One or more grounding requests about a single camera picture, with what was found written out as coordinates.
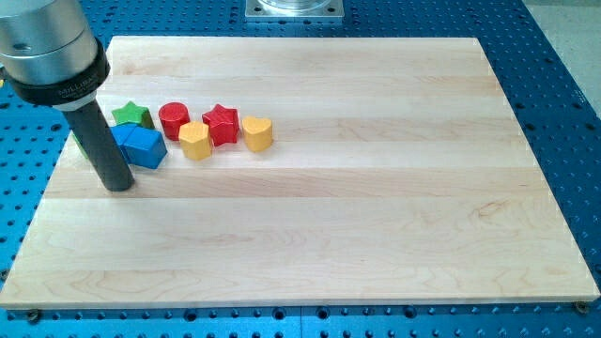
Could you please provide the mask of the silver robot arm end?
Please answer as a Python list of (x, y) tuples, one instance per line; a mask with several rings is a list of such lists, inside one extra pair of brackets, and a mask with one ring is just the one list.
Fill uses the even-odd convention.
[(110, 66), (77, 0), (2, 0), (1, 65), (23, 100), (74, 111)]

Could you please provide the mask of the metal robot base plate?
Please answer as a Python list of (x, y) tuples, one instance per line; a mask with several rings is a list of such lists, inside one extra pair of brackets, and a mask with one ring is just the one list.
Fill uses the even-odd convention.
[(247, 0), (247, 18), (342, 18), (343, 0)]

